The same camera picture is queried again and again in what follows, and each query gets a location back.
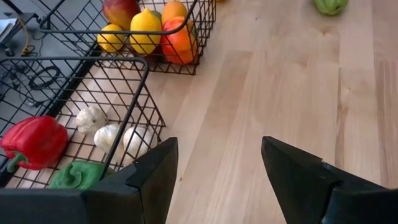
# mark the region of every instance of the wooden countertop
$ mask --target wooden countertop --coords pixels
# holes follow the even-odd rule
[[[168,223],[285,223],[261,159],[273,136],[398,187],[398,29],[393,0],[226,0],[195,77],[149,89],[180,160]]]

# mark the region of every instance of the garlic bulb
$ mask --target garlic bulb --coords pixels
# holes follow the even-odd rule
[[[108,153],[111,150],[113,141],[116,139],[116,135],[120,129],[118,124],[110,124],[105,127],[99,128],[94,135],[94,144]]]
[[[84,134],[95,133],[107,122],[106,114],[94,106],[82,109],[75,119],[77,130]]]
[[[124,150],[127,150],[127,152],[129,152],[134,157],[136,156],[138,151],[137,158],[144,155],[148,151],[148,146],[154,147],[153,144],[156,144],[156,137],[153,135],[153,131],[141,125],[137,126],[136,132],[134,132],[134,127],[127,129],[126,133],[124,133],[123,136]]]

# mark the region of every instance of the lemon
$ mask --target lemon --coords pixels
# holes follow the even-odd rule
[[[117,25],[110,24],[102,28],[101,31],[122,31]],[[123,47],[124,34],[98,34],[97,43],[106,52],[117,52]]]
[[[151,13],[155,15],[160,21],[162,21],[162,14],[160,12],[152,10]]]
[[[131,20],[131,31],[161,31],[162,23],[149,9],[144,9]],[[150,54],[160,43],[159,34],[133,34],[130,36],[133,49],[139,54]]]

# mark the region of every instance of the black wire basket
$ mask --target black wire basket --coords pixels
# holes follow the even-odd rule
[[[76,13],[70,12],[70,1],[61,0],[54,7],[42,2],[50,12],[40,23],[40,31],[52,34],[79,56],[142,57],[152,72],[196,74],[216,21],[214,0],[181,0],[187,15],[164,19],[163,25],[158,16],[160,23],[154,22],[154,26],[160,29],[151,32],[130,31],[128,23],[122,31],[103,31],[110,24],[104,15],[104,1],[73,2],[73,8],[82,8]],[[166,0],[141,0],[135,4],[141,12],[149,12],[145,9],[162,12],[167,3]],[[107,66],[142,70],[142,67],[124,65],[123,61],[113,62]]]
[[[103,66],[115,60],[128,60],[138,71]],[[155,147],[165,123],[146,87],[148,73],[147,63],[141,58],[40,57],[0,61],[0,139],[21,120],[42,115],[56,118],[68,133],[61,158],[46,169],[20,167],[10,173],[6,171],[10,159],[0,148],[0,187],[47,188],[57,170],[76,160],[103,163],[103,177],[108,168],[119,171]],[[100,109],[107,124],[120,125],[108,152],[95,146],[94,133],[83,134],[77,129],[77,114],[89,106]],[[129,129],[132,132],[126,143],[124,133]],[[136,138],[136,142],[138,139],[134,154],[126,150],[131,147],[131,138]]]

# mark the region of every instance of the apple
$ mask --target apple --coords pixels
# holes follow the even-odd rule
[[[314,3],[323,14],[335,16],[346,8],[348,0],[314,0]]]
[[[130,30],[131,19],[141,12],[136,0],[104,0],[102,8],[110,23]]]

